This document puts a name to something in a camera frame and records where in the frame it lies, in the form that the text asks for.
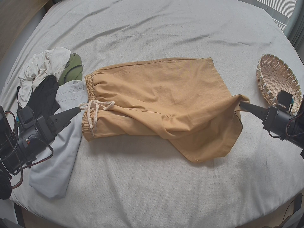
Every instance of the mattress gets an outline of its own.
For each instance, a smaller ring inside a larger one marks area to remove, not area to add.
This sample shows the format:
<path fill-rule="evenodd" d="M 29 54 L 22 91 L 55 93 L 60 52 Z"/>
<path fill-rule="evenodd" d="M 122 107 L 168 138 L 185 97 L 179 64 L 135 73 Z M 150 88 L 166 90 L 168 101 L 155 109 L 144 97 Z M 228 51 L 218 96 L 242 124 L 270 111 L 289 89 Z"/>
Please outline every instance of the mattress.
<path fill-rule="evenodd" d="M 266 106 L 256 82 L 264 53 L 289 65 L 300 85 L 296 51 L 262 9 L 237 0 L 65 0 L 53 6 L 18 56 L 0 102 L 16 111 L 18 74 L 34 54 L 65 47 L 81 56 L 84 75 L 130 61 L 211 57 L 232 95 Z M 233 228 L 272 212 L 304 187 L 297 146 L 269 137 L 261 120 L 241 113 L 231 152 L 187 161 L 158 136 L 120 135 L 86 142 L 66 197 L 49 200 L 29 186 L 29 169 L 11 200 L 73 228 Z"/>

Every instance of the basket rim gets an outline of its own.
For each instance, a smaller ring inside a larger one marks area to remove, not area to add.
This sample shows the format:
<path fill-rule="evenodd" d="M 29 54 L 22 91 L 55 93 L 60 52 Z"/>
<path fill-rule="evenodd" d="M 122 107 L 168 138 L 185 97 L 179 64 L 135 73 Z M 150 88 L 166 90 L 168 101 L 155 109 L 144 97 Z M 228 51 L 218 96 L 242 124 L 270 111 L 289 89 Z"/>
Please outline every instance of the basket rim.
<path fill-rule="evenodd" d="M 300 105 L 301 105 L 301 102 L 302 102 L 302 91 L 301 91 L 301 87 L 300 87 L 300 84 L 299 84 L 299 82 L 298 82 L 298 79 L 297 79 L 297 77 L 295 76 L 294 72 L 293 72 L 292 69 L 291 69 L 291 68 L 290 68 L 282 59 L 280 59 L 279 57 L 277 57 L 277 56 L 275 56 L 275 55 L 273 55 L 273 54 L 263 54 L 263 55 L 260 57 L 260 59 L 259 59 L 259 62 L 258 62 L 258 64 L 257 64 L 257 68 L 256 68 L 256 69 L 257 69 L 257 74 L 258 74 L 258 76 L 259 76 L 259 79 L 260 79 L 260 81 L 261 81 L 262 84 L 263 84 L 264 90 L 265 90 L 266 93 L 269 95 L 269 97 L 272 99 L 271 101 L 274 102 L 274 101 L 277 99 L 277 97 L 274 96 L 274 95 L 272 94 L 271 89 L 268 88 L 267 83 L 266 83 L 265 80 L 264 80 L 264 76 L 263 76 L 263 74 L 262 74 L 261 65 L 260 65 L 261 60 L 262 60 L 263 57 L 273 57 L 273 59 L 277 59 L 278 62 L 281 61 L 281 62 L 282 62 L 282 65 L 283 65 L 284 67 L 286 67 L 287 70 L 289 70 L 289 71 L 292 73 L 292 77 L 293 77 L 294 81 L 297 83 L 296 87 L 297 87 L 298 92 L 299 92 L 299 94 L 300 94 L 300 96 L 299 96 L 299 98 L 300 98 L 299 105 L 297 106 L 296 110 L 292 111 L 292 113 L 295 113 L 295 112 L 299 111 L 299 108 L 300 108 Z"/>

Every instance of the woven basket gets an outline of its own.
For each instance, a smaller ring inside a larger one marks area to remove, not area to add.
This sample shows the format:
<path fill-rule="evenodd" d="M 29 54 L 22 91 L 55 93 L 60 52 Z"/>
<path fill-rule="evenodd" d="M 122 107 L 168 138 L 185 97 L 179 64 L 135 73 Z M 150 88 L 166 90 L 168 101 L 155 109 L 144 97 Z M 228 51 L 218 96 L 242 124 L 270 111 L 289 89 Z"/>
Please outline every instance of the woven basket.
<path fill-rule="evenodd" d="M 279 91 L 285 90 L 293 95 L 294 104 L 291 112 L 297 112 L 302 102 L 302 92 L 290 67 L 278 57 L 264 54 L 260 57 L 256 69 L 260 91 L 268 104 L 276 105 Z"/>

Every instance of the light gray pants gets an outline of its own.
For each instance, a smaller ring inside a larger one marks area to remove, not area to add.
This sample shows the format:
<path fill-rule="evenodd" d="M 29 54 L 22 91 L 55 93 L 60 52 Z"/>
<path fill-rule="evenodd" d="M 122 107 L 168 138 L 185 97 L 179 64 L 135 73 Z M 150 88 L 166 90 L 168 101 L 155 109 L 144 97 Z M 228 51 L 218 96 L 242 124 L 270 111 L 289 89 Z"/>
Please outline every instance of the light gray pants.
<path fill-rule="evenodd" d="M 56 101 L 60 108 L 55 114 L 77 107 L 88 101 L 88 94 L 83 81 L 70 81 L 60 86 Z M 63 129 L 51 144 L 54 149 L 52 158 L 31 167 L 29 184 L 48 198 L 64 198 L 74 166 L 78 147 L 82 137 L 82 111 L 71 124 Z M 49 149 L 37 155 L 36 162 L 51 154 Z"/>

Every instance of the black camera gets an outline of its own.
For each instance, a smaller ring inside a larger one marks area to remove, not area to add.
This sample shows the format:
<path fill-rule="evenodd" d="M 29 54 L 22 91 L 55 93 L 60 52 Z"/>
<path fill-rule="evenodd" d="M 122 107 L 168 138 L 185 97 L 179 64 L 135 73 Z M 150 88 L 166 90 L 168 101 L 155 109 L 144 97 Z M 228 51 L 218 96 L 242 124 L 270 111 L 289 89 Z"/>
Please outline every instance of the black camera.
<path fill-rule="evenodd" d="M 8 199 L 12 188 L 21 185 L 23 169 L 39 164 L 51 158 L 54 151 L 49 145 L 55 140 L 56 135 L 71 122 L 70 120 L 81 112 L 79 107 L 60 112 L 50 116 L 47 120 L 43 116 L 34 118 L 34 113 L 29 106 L 17 111 L 17 117 L 10 111 L 3 111 L 0 106 L 0 199 Z M 11 127 L 6 114 L 14 117 L 14 128 Z M 52 154 L 34 164 L 36 156 L 48 147 Z M 20 181 L 11 186 L 12 175 L 21 172 Z"/>
<path fill-rule="evenodd" d="M 289 142 L 304 149 L 304 104 L 300 105 L 296 116 L 291 113 L 293 105 L 292 94 L 281 90 L 277 96 L 276 106 L 267 109 L 247 102 L 240 102 L 240 106 L 261 119 L 264 129 L 273 138 L 288 140 Z"/>

